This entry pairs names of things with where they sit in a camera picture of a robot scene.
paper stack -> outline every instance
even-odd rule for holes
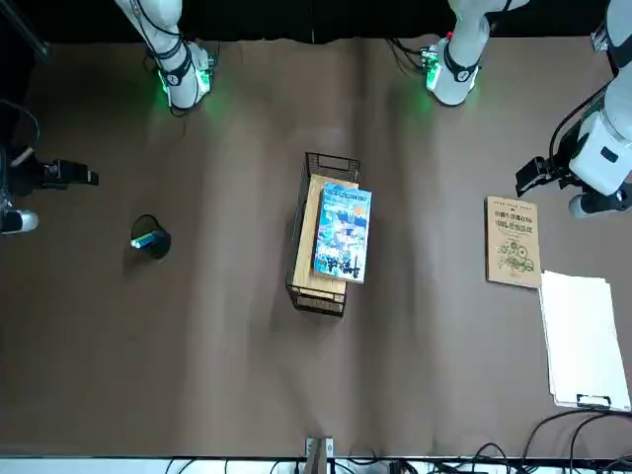
[[[540,304],[555,404],[630,411],[608,282],[544,272]]]

cable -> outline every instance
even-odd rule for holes
[[[158,30],[159,32],[164,33],[165,35],[169,35],[172,37],[178,37],[181,38],[182,37],[182,33],[174,33],[174,32],[170,32],[169,30],[165,30],[164,28],[160,28],[158,25],[156,25],[151,18],[149,18],[149,15],[147,15],[147,13],[145,13],[145,9],[142,8],[142,3],[140,2],[140,0],[136,0],[136,4],[138,5],[138,8],[140,9],[140,13],[142,13],[142,16],[145,17],[147,19],[147,21],[149,22],[149,24],[154,27],[156,30]]]
[[[419,55],[418,50],[414,50],[414,49],[410,49],[409,47],[406,47],[405,45],[402,44],[402,42],[398,38],[390,38],[390,40],[393,41],[397,45],[397,47],[399,47],[402,51],[408,52],[410,54]]]
[[[597,413],[598,410],[594,410],[591,408],[579,408],[576,410],[570,410],[568,412],[562,412],[562,413],[558,413],[557,415],[553,415],[551,417],[545,418],[544,420],[542,420],[540,423],[538,423],[535,428],[533,430],[531,430],[531,434],[529,435],[529,439],[526,442],[526,444],[524,445],[524,449],[522,450],[522,459],[521,464],[524,465],[524,463],[526,462],[526,457],[528,456],[529,450],[531,448],[531,444],[533,443],[533,440],[535,439],[535,435],[537,434],[537,432],[540,430],[540,428],[542,428],[544,425],[546,425],[549,422],[552,422],[554,420],[557,420],[559,418],[564,418],[564,417],[568,417],[571,415],[577,415],[580,413]]]
[[[507,474],[511,474],[512,468],[509,465],[509,460],[507,458],[507,455],[505,454],[503,449],[494,442],[486,442],[481,447],[479,447],[478,451],[476,451],[476,454],[474,454],[474,457],[472,458],[472,472],[474,472],[474,469],[476,468],[476,459],[482,458],[481,453],[488,447],[493,447],[497,452],[501,454],[501,456],[505,460],[504,464],[507,466]]]
[[[572,109],[569,114],[567,116],[565,116],[564,118],[562,118],[562,121],[560,121],[560,124],[557,125],[557,128],[555,128],[555,131],[553,132],[553,135],[551,136],[551,141],[549,143],[549,159],[551,160],[551,158],[553,158],[553,148],[555,146],[555,139],[557,138],[557,135],[560,133],[560,130],[562,129],[562,127],[564,126],[564,124],[569,121],[576,113],[578,113],[579,111],[581,111],[585,106],[587,106],[590,102],[593,101],[593,99],[600,94],[601,92],[603,92],[603,90],[608,87],[608,84],[610,84],[610,81],[606,82],[603,86],[601,86],[597,91],[595,91],[594,93],[591,94],[590,97],[588,97],[586,100],[584,100],[581,104],[579,104],[578,106],[576,106],[574,109]]]
[[[173,458],[169,461],[169,464],[167,464],[167,469],[165,469],[165,474],[167,474],[169,472],[169,468],[174,463],[174,461],[175,461],[175,459],[173,459]]]
[[[422,68],[422,63],[421,63],[421,58],[420,58],[421,53],[418,50],[414,50],[414,49],[410,49],[409,47],[406,47],[396,38],[388,39],[387,41],[389,41],[391,44],[393,44],[393,46],[395,46],[396,48],[398,48],[400,51],[404,53],[404,55],[406,56],[408,61],[413,65],[415,70],[417,71],[421,70]],[[413,58],[420,58],[420,62],[416,62]]]
[[[413,71],[414,72],[418,72],[421,73],[422,72],[422,63],[420,62],[416,62],[411,55],[413,55],[414,57],[419,57],[420,54],[418,52],[409,52],[412,51],[411,49],[407,50],[407,48],[405,48],[400,42],[394,41],[392,39],[387,39],[386,40],[389,44],[392,44],[394,47],[397,47],[400,51],[402,51],[404,53],[404,57],[406,58],[406,60],[413,66]]]
[[[370,461],[357,461],[355,459],[351,459],[351,455],[352,452],[349,452],[349,458],[347,459],[348,462],[350,462],[351,464],[355,464],[356,466],[370,466],[371,464],[375,464],[377,462],[381,462],[381,459],[378,459],[378,457],[375,455],[375,451],[371,450],[371,455],[373,456],[373,459],[371,459]]]
[[[31,148],[35,149],[40,142],[40,124],[38,123],[38,119],[36,118],[36,116],[34,116],[26,107],[16,104],[15,102],[11,102],[8,99],[0,98],[0,103],[4,104],[7,107],[11,107],[18,112],[26,114],[29,119],[31,119],[33,125],[36,127],[36,135],[33,138],[33,143],[31,144]]]
[[[391,462],[388,466],[389,472],[408,472],[409,474],[418,474],[417,469],[415,469],[408,461],[405,459],[397,459]]]
[[[573,474],[573,471],[579,472],[577,469],[575,469],[575,467],[573,467],[573,456],[575,454],[575,441],[577,441],[577,437],[580,435],[580,431],[587,424],[592,423],[595,420],[600,420],[601,418],[605,418],[608,415],[609,415],[608,413],[602,413],[600,415],[596,415],[595,417],[588,418],[587,420],[583,420],[577,426],[577,428],[575,429],[575,432],[573,433],[573,438],[571,439],[571,449],[570,449],[570,454],[569,454],[569,472],[570,472],[570,474]]]
[[[337,465],[338,467],[342,467],[343,469],[345,469],[347,472],[350,472],[351,474],[355,474],[354,471],[352,471],[349,467],[345,466],[344,464],[341,464],[338,461],[335,461],[334,464]]]
[[[273,471],[279,464],[280,464],[280,461],[277,461],[275,464],[273,464],[273,468],[270,470],[270,474],[273,474]]]
[[[395,46],[393,46],[393,44],[391,44],[389,41],[387,41],[386,44],[388,44],[388,47],[390,48],[391,52],[393,53],[393,57],[395,58],[395,64],[397,65],[397,68],[400,70],[400,72],[402,74],[404,74],[406,77],[411,77],[408,74],[408,72],[406,72],[406,69],[404,69],[404,67],[402,67],[402,63],[400,61],[400,58],[397,55],[397,51],[395,50]]]
[[[632,454],[627,454],[625,456],[621,456],[618,459],[615,459],[614,461],[612,461],[610,464],[608,464],[607,466],[605,466],[603,469],[601,469],[602,471],[608,471],[610,470],[613,466],[617,465],[618,463],[624,463],[626,465],[630,465],[629,460],[632,459]]]
[[[182,469],[180,469],[178,471],[178,474],[182,474],[183,472],[185,472],[185,469],[187,469],[189,466],[191,466],[194,462],[196,462],[198,459],[194,458],[194,459],[190,459],[189,461],[187,461],[187,464],[185,464],[184,466],[182,466]]]

brown tabletop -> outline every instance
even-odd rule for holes
[[[447,109],[384,41],[229,43],[212,96],[175,119],[143,50],[58,46],[34,74],[40,158],[85,162],[101,185],[25,199],[40,229],[0,245],[0,448],[291,456],[325,434],[338,454],[519,454],[558,409],[537,293],[485,282],[483,201],[514,195],[515,171],[611,77],[605,56],[492,39]],[[373,192],[366,283],[342,320],[297,313],[283,286],[305,151],[360,159]],[[572,196],[525,197],[542,268],[611,283],[626,363],[632,219],[574,220]],[[173,237],[151,266],[125,251],[144,212]],[[566,456],[574,425],[533,455]],[[597,422],[576,455],[623,454],[629,429]]]

wire basket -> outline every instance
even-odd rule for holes
[[[301,311],[329,314],[342,317],[347,303],[347,291],[338,293],[295,284],[296,261],[305,218],[309,184],[312,175],[359,183],[359,161],[321,153],[305,153],[305,165],[300,179],[298,202],[294,217],[294,228],[289,251],[289,262],[285,272],[285,287],[292,305]]]

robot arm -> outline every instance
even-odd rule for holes
[[[632,185],[625,183],[632,170],[631,19],[632,2],[610,2],[604,34],[619,73],[578,107],[588,105],[555,153],[551,146],[548,159],[536,157],[515,174],[519,197],[535,186],[558,181],[561,189],[582,188],[569,204],[578,218],[632,205]]]
[[[450,39],[422,51],[427,69],[426,87],[447,106],[458,106],[474,87],[479,60],[490,37],[485,16],[526,5],[528,0],[449,0],[456,15]]]
[[[182,0],[116,0],[160,70],[169,106],[187,110],[209,92],[213,57],[178,29]]]

